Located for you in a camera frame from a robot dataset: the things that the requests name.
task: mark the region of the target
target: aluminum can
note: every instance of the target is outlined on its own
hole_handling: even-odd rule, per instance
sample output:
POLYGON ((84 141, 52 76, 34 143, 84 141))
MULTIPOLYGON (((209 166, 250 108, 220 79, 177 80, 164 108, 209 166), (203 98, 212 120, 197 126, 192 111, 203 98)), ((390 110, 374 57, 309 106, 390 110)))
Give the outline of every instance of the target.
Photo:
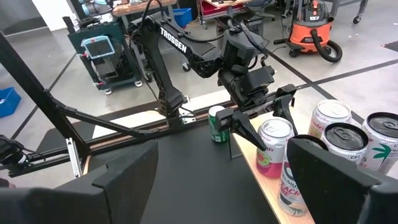
POLYGON ((257 148, 257 169, 264 176, 280 177, 287 141, 293 137, 292 124, 284 118, 272 118, 260 125, 258 133, 266 150, 257 148))
POLYGON ((209 110, 209 125, 210 125, 210 131, 211 131, 211 139, 215 142, 226 142, 229 139, 229 131, 222 131, 218 132, 215 129, 215 123, 216 123, 216 114, 219 111, 222 111, 225 109, 223 106, 213 106, 209 110))
POLYGON ((370 114, 362 125, 369 137, 368 150, 360 165, 387 174, 398 160, 398 115, 370 114))
POLYGON ((359 127, 347 123, 329 124, 322 133, 321 140, 329 152, 353 161, 361 161, 368 148, 369 138, 359 127))
MULTIPOLYGON (((303 141, 319 147, 323 150, 328 150, 326 144, 320 139, 309 136, 306 134, 301 134, 294 136, 294 139, 302 139, 303 141)), ((308 208, 305 205, 304 199, 301 196, 299 188, 294 181, 293 173, 290 170, 290 165, 287 160, 287 145, 284 155, 284 161, 282 166, 282 175, 280 176, 280 189, 279 189, 279 205, 289 215, 302 216, 308 212, 308 208)))
POLYGON ((321 138, 326 126, 332 123, 351 123, 351 109, 345 103, 338 100, 323 100, 319 102, 312 112, 308 134, 321 138))

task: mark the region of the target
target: shop vacuum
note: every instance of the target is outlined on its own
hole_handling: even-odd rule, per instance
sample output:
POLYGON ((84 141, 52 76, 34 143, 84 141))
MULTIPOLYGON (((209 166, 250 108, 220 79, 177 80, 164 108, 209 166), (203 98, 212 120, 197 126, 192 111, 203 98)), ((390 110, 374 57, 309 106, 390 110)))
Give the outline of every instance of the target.
POLYGON ((295 0, 293 8, 292 30, 288 39, 275 40, 274 44, 286 43, 290 47, 289 55, 296 57, 301 53, 319 54, 328 62, 338 62, 343 56, 341 47, 330 40, 333 16, 325 3, 317 0, 295 0), (332 57, 331 48, 336 52, 332 57))

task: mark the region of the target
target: gray floor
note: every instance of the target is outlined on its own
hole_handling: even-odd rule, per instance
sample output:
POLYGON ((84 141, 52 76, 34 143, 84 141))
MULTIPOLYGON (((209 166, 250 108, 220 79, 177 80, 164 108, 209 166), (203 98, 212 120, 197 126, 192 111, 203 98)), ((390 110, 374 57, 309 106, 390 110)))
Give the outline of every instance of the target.
MULTIPOLYGON (((328 63, 319 55, 301 55, 297 58, 290 58, 288 48, 279 49, 275 54, 312 82, 396 60, 398 52, 385 49, 382 45, 398 40, 398 26, 394 25, 398 23, 398 17, 394 16, 397 7, 397 1, 370 1, 366 13, 358 25, 353 25, 352 20, 358 11, 359 4, 341 7, 331 30, 331 39, 340 44, 343 49, 343 59, 339 63, 328 63)), ((282 37, 280 20, 266 23, 264 27, 265 38, 273 41, 282 37)), ((204 30, 202 26, 188 28, 193 35, 203 39, 216 35, 214 24, 211 22, 209 22, 208 30, 204 30)), ((66 34, 65 30, 53 33, 40 30, 14 36, 9 40, 42 84, 48 88, 74 54, 66 34)), ((273 43, 267 46, 269 50, 274 50, 276 47, 279 46, 275 46, 273 43)), ((193 71, 183 72, 178 53, 169 53, 164 59, 174 85, 186 95, 196 97, 221 90, 216 86, 215 76, 202 79, 193 71)), ((273 58, 267 59, 267 63, 277 70, 274 76, 275 83, 270 86, 270 91, 288 83, 305 84, 303 80, 273 58)), ((335 98, 347 102, 363 118, 376 111, 398 113, 396 69, 398 69, 398 64, 323 83, 320 87, 335 98)), ((63 103, 96 116, 154 100, 145 85, 141 88, 127 87, 115 90, 112 95, 105 96, 92 87, 91 82, 81 62, 73 60, 54 86, 52 94, 63 103)), ((21 105, 16 113, 0 119, 0 133, 11 137, 32 111, 34 104, 12 77, 7 75, 5 70, 0 69, 0 89, 9 86, 15 86, 22 96, 21 105)), ((309 115, 315 105, 323 99, 325 97, 315 89, 305 88, 297 92, 296 105, 298 110, 309 115)), ((35 149, 50 128, 53 128, 52 124, 38 110, 18 135, 17 140, 25 144, 26 147, 35 149)), ((390 175, 397 178, 398 167, 395 167, 390 175)), ((0 172, 0 176, 5 177, 6 173, 0 172)), ((71 178, 70 165, 62 164, 17 177, 12 181, 21 187, 56 187, 71 178)))

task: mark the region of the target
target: blue storage box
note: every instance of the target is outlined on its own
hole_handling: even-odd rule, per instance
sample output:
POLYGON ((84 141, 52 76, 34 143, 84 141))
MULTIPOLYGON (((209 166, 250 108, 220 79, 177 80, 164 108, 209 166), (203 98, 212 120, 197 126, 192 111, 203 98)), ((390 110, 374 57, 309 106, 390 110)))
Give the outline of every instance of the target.
POLYGON ((14 87, 0 90, 0 118, 12 115, 18 107, 21 97, 14 87))
POLYGON ((185 28, 185 26, 192 21, 191 8, 173 9, 173 12, 174 12, 175 21, 182 28, 185 28))

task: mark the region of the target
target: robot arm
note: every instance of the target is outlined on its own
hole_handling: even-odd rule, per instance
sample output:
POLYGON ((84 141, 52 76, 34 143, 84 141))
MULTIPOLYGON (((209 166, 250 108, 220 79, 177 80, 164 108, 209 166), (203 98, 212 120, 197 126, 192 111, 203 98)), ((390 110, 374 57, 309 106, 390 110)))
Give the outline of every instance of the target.
POLYGON ((266 57, 262 59, 261 68, 249 72, 247 67, 252 58, 261 53, 267 55, 267 52, 262 46, 262 38, 249 32, 243 24, 232 26, 230 23, 231 28, 223 36, 213 39, 223 38, 224 44, 220 50, 207 43, 212 40, 198 40, 190 36, 160 12, 139 22, 141 24, 135 23, 130 27, 133 29, 131 40, 142 46, 150 69, 154 72, 159 87, 159 113, 167 118, 169 126, 181 124, 178 108, 183 104, 184 97, 172 85, 158 47, 160 39, 165 39, 183 54, 202 78, 218 72, 218 85, 226 88, 238 106, 236 110, 226 109, 217 113, 216 128, 220 131, 229 129, 265 150, 262 139, 249 122, 250 118, 274 110, 274 116, 284 117, 294 126, 289 103, 296 89, 288 85, 275 93, 268 93, 268 85, 274 82, 274 71, 264 64, 266 57))

